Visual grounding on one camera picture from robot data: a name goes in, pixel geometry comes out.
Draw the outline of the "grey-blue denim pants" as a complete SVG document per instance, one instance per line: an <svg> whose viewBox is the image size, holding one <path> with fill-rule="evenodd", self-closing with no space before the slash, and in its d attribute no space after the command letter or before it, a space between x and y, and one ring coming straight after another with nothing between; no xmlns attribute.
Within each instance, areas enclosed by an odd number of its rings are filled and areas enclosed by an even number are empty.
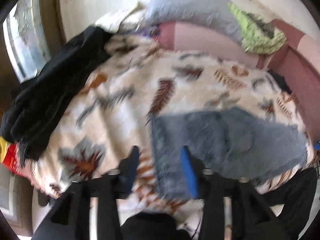
<svg viewBox="0 0 320 240"><path fill-rule="evenodd" d="M219 175L263 185L307 161L306 138L295 125L257 118L233 107L223 111L152 116L151 143L162 197L190 199L180 151L187 146Z"/></svg>

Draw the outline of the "black clothing pile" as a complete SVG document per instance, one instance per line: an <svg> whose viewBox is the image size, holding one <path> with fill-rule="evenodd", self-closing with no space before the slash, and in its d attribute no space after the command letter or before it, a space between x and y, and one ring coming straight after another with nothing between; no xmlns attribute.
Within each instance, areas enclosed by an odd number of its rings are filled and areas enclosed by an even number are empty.
<svg viewBox="0 0 320 240"><path fill-rule="evenodd" d="M110 58L105 45L112 33L90 25L69 40L39 75L21 84L4 112L1 137L17 145L20 165L39 160L50 135L89 75Z"/></svg>

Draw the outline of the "cream leaf-print fleece blanket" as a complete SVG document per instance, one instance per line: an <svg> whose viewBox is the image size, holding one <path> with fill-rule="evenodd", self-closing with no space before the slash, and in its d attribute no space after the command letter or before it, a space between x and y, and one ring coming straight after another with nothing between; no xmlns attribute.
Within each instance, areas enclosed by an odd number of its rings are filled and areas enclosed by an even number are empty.
<svg viewBox="0 0 320 240"><path fill-rule="evenodd" d="M96 178L116 167L132 145L141 149L133 196L120 204L123 218L143 208L167 211L195 226L198 202L163 200L156 193L150 114L224 110L238 106L278 124L306 126L293 98L265 70L220 60L199 51L169 51L138 36L116 36L106 46L116 54L88 78L71 101L39 160L21 169L31 184L58 197L72 179Z"/></svg>

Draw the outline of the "red yellow bag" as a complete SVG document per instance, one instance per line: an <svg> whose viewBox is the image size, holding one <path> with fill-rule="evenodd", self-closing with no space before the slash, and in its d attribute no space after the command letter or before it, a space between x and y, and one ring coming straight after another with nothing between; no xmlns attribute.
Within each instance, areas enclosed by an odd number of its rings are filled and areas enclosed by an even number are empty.
<svg viewBox="0 0 320 240"><path fill-rule="evenodd" d="M17 144L7 142L3 137L0 137L0 145L1 163L12 173L26 178L26 173L18 163Z"/></svg>

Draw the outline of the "black garment at sofa corner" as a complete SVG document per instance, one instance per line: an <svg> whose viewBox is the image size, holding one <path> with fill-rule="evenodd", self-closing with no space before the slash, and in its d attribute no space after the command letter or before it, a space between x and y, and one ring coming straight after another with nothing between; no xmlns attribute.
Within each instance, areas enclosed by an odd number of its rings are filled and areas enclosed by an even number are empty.
<svg viewBox="0 0 320 240"><path fill-rule="evenodd" d="M281 89L282 92L286 92L287 94L291 95L292 90L287 85L285 77L277 74L276 72L274 72L271 69L269 69L267 72L273 77L273 79L276 81L277 85L279 86L279 88Z"/></svg>

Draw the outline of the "green white patterned cloth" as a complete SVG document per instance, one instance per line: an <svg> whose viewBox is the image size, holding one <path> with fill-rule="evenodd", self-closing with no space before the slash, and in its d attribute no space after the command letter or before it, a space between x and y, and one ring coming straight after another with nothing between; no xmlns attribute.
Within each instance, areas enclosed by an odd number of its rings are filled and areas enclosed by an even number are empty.
<svg viewBox="0 0 320 240"><path fill-rule="evenodd" d="M271 55L287 42L286 35L259 14L246 12L230 2L228 9L235 17L242 36L241 47L250 54Z"/></svg>

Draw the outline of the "white cloth behind sofa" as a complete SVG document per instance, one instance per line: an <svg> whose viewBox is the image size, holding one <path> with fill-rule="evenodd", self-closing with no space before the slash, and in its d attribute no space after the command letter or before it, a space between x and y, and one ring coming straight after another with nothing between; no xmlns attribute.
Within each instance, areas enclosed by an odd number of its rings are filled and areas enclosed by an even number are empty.
<svg viewBox="0 0 320 240"><path fill-rule="evenodd" d="M96 20L94 26L112 34L126 29L132 30L142 22L145 12L146 6L141 2L136 2L107 12Z"/></svg>

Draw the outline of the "grey quilted pillow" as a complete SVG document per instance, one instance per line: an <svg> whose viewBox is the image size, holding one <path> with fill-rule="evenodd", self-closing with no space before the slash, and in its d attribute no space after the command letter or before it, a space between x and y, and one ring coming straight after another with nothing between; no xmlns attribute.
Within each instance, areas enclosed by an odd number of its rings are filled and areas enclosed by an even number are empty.
<svg viewBox="0 0 320 240"><path fill-rule="evenodd" d="M150 0L145 23L185 21L213 29L240 44L240 25L230 12L229 4L230 0Z"/></svg>

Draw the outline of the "window with frame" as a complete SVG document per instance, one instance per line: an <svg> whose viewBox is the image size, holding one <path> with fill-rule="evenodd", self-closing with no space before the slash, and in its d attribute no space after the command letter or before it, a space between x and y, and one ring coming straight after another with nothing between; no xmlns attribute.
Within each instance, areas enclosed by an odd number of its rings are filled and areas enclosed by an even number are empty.
<svg viewBox="0 0 320 240"><path fill-rule="evenodd" d="M36 77L51 59L40 13L40 0L18 0L3 23L4 40L20 83Z"/></svg>

